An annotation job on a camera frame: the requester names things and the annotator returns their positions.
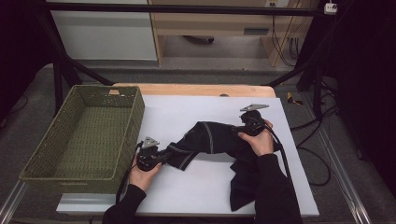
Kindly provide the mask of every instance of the basket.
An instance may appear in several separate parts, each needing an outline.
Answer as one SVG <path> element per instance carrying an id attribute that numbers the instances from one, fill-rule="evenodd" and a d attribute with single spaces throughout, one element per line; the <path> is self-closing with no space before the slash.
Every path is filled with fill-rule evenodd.
<path id="1" fill-rule="evenodd" d="M 50 192 L 116 193 L 144 109 L 138 87 L 74 86 L 20 180 Z"/>

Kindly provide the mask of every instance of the white table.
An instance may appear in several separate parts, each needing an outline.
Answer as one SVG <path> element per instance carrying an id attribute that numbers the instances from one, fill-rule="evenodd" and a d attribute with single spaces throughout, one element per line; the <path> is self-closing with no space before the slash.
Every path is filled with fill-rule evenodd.
<path id="1" fill-rule="evenodd" d="M 242 125 L 240 108 L 250 104 L 268 104 L 260 110 L 265 119 L 274 123 L 274 131 L 288 157 L 302 217 L 318 216 L 318 208 L 309 188 L 290 128 L 277 98 L 145 95 L 145 115 L 139 140 L 146 136 L 158 140 L 160 149 L 177 142 L 197 121 L 215 121 Z M 278 160 L 284 172 L 280 154 Z M 232 212 L 229 203 L 230 169 L 233 158 L 226 154 L 199 154 L 180 171 L 165 165 L 153 180 L 148 197 L 140 204 L 140 216 L 254 216 L 254 203 Z M 64 194 L 57 211 L 68 215 L 102 215 L 114 204 L 115 195 Z"/>

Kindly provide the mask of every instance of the silver bracket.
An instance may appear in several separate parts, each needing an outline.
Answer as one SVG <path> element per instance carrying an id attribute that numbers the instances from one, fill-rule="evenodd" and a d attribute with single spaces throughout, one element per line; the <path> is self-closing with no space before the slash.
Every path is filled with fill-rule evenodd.
<path id="1" fill-rule="evenodd" d="M 150 137 L 146 137 L 145 141 L 143 142 L 142 148 L 147 148 L 147 147 L 154 147 L 159 145 L 160 143 L 157 142 L 157 140 L 150 138 Z"/>
<path id="2" fill-rule="evenodd" d="M 269 105 L 254 105 L 254 104 L 251 104 L 251 105 L 248 105 L 248 106 L 242 108 L 240 111 L 252 111 L 252 110 L 257 110 L 257 109 L 263 109 L 263 108 L 266 108 L 266 107 L 269 107 Z"/>

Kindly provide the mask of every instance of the black sleeve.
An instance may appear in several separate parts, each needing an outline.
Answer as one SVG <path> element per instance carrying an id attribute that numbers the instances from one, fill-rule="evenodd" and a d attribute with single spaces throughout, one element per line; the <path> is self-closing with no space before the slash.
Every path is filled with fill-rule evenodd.
<path id="1" fill-rule="evenodd" d="M 257 163 L 260 183 L 256 192 L 255 223 L 303 223 L 294 189 L 280 170 L 277 156 L 260 156 Z"/>
<path id="2" fill-rule="evenodd" d="M 103 224 L 134 223 L 134 213 L 146 198 L 146 193 L 135 185 L 129 185 L 122 200 L 109 207 L 103 216 Z"/>

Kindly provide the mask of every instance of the wooden cabinet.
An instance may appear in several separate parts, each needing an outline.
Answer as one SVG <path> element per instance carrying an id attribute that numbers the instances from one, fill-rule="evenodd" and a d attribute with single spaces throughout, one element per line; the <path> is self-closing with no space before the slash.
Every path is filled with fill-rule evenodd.
<path id="1" fill-rule="evenodd" d="M 265 7 L 267 0 L 149 0 L 152 5 Z M 316 7 L 318 0 L 287 0 L 287 7 Z M 151 13 L 151 22 L 159 64 L 162 64 L 163 47 L 167 35 L 242 36 L 255 35 L 262 40 L 272 66 L 279 54 L 274 47 L 273 21 L 279 49 L 290 36 L 304 39 L 312 18 L 265 15 L 220 15 L 188 13 Z"/>

